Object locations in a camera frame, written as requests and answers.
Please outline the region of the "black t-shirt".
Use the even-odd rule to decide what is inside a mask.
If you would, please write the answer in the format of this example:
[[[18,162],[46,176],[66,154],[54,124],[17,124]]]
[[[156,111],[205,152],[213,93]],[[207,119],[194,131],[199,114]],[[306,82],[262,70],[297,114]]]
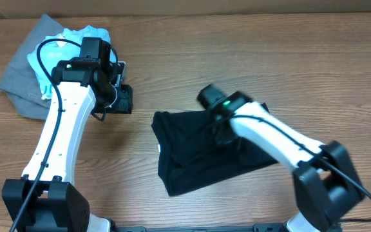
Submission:
[[[214,141],[214,118],[207,111],[158,111],[151,124],[160,146],[158,176],[170,197],[210,186],[276,163],[249,140]]]

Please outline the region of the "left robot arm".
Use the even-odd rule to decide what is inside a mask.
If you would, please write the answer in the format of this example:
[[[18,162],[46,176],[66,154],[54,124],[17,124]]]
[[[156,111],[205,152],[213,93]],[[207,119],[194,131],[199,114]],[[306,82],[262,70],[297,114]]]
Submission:
[[[49,75],[54,92],[37,147],[21,178],[2,189],[11,231],[112,231],[112,220],[90,212],[75,188],[75,165],[85,125],[108,113],[131,113],[133,90],[123,84],[126,63],[75,57]]]

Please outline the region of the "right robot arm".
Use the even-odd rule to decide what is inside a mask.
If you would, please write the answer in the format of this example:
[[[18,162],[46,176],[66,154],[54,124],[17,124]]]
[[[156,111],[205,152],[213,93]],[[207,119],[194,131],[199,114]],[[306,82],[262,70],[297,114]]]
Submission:
[[[342,144],[302,135],[241,92],[218,92],[204,106],[291,172],[299,212],[286,222],[286,231],[330,231],[363,200],[361,181]]]

